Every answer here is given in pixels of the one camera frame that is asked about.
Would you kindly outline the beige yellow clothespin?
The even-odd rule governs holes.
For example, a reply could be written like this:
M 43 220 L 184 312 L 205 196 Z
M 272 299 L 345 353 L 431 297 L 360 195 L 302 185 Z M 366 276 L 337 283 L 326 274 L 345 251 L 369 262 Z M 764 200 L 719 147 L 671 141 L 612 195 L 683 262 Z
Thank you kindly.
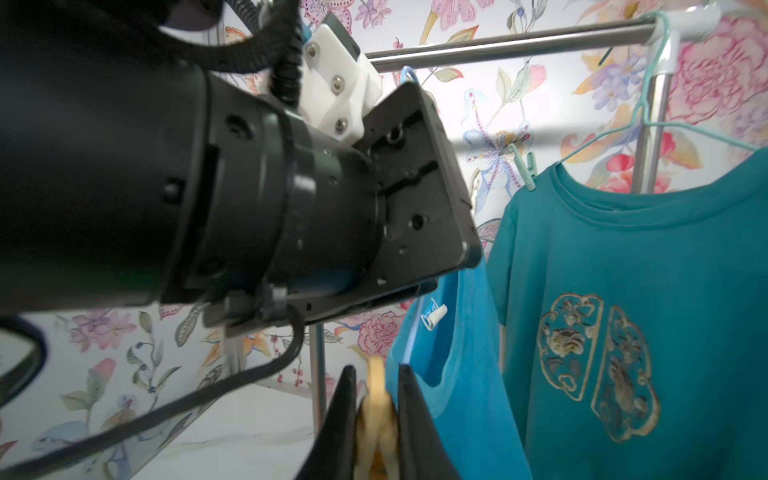
M 355 430 L 354 479 L 399 479 L 397 412 L 386 388 L 386 363 L 367 361 L 368 393 L 362 399 Z

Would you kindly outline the blue garment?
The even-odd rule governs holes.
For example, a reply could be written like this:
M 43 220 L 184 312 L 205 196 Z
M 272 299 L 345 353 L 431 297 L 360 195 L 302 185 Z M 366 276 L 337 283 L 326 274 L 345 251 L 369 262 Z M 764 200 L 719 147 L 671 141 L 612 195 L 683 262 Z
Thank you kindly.
M 440 278 L 415 300 L 387 356 L 388 390 L 397 391 L 399 365 L 409 365 L 464 479 L 532 476 L 499 356 L 500 325 L 484 263 Z

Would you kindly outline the mint green clothespin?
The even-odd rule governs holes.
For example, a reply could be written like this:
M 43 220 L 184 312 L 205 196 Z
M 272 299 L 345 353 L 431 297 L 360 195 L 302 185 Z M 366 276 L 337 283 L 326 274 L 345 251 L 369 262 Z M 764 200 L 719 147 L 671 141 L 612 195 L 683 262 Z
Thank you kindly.
M 518 147 L 511 143 L 507 150 L 513 155 L 513 161 L 528 191 L 536 189 L 537 165 L 535 154 L 532 151 L 522 155 Z

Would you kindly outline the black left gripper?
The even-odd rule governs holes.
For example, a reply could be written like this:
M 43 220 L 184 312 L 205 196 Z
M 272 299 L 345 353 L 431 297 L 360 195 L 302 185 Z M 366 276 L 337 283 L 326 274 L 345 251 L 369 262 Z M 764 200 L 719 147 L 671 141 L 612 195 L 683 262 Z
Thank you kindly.
M 306 301 L 308 325 L 429 293 L 440 277 L 476 267 L 483 255 L 468 187 L 427 93 L 415 82 L 400 85 L 365 117 L 364 127 L 355 147 L 376 174 L 380 241 L 353 289 Z

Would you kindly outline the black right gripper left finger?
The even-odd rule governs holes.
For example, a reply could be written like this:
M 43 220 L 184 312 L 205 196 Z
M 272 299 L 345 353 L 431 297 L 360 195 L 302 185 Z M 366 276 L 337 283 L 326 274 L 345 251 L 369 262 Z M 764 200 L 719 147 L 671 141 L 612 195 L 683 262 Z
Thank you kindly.
M 325 420 L 295 480 L 352 480 L 355 464 L 357 376 L 346 366 Z

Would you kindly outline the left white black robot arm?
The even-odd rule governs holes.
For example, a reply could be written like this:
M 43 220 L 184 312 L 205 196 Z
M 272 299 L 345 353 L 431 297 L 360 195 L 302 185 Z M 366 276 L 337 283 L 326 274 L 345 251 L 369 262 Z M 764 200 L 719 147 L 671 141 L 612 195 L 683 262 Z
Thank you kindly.
M 383 96 L 344 24 L 303 31 L 278 1 L 250 38 L 208 46 L 186 1 L 1 5 L 1 328 L 30 341 L 15 401 L 49 348 L 26 320 L 195 303 L 230 337 L 289 326 L 273 361 L 5 468 L 37 479 L 286 368 L 305 327 L 394 303 L 475 267 L 468 190 L 432 99 Z

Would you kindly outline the teal embroidered t-shirt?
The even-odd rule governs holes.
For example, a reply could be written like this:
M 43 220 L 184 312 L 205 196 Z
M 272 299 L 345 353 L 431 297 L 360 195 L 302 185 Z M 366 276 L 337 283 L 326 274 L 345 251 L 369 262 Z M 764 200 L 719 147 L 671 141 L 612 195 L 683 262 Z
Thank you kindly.
M 767 154 L 633 195 L 553 166 L 487 267 L 536 479 L 767 475 Z

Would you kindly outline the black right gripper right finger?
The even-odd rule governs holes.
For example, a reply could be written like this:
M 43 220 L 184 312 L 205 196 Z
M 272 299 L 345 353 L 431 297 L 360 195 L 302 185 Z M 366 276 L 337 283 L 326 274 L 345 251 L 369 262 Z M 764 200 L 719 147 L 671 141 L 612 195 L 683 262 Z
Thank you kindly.
M 459 480 L 409 365 L 398 369 L 397 411 L 400 478 Z

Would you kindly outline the mint green wire hanger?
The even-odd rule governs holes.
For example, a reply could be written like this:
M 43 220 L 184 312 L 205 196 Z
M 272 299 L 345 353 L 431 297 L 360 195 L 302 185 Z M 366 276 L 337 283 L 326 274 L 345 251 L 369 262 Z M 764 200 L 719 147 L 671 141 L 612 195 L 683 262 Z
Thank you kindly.
M 621 127 L 604 131 L 599 135 L 585 141 L 581 146 L 573 150 L 568 155 L 556 162 L 556 165 L 560 165 L 567 162 L 572 157 L 578 155 L 583 150 L 587 149 L 592 144 L 598 142 L 602 138 L 608 137 L 613 134 L 631 129 L 636 124 L 640 124 L 644 127 L 672 127 L 678 129 L 689 130 L 696 134 L 714 139 L 716 141 L 732 145 L 736 148 L 755 152 L 760 149 L 760 146 L 750 144 L 748 142 L 739 140 L 737 138 L 729 137 L 718 132 L 705 129 L 703 127 L 691 125 L 683 122 L 668 122 L 661 120 L 652 120 L 650 117 L 650 103 L 648 100 L 648 94 L 650 93 L 651 80 L 661 74 L 661 67 L 667 63 L 671 63 L 673 67 L 677 66 L 677 56 L 679 50 L 679 44 L 682 41 L 683 28 L 678 26 L 680 20 L 678 19 L 678 12 L 667 13 L 663 10 L 653 10 L 644 13 L 638 17 L 638 20 L 652 20 L 654 23 L 654 30 L 651 34 L 651 39 L 647 41 L 649 45 L 648 53 L 651 55 L 651 59 L 648 61 L 645 73 L 642 80 L 642 99 L 638 101 L 634 109 L 630 121 Z

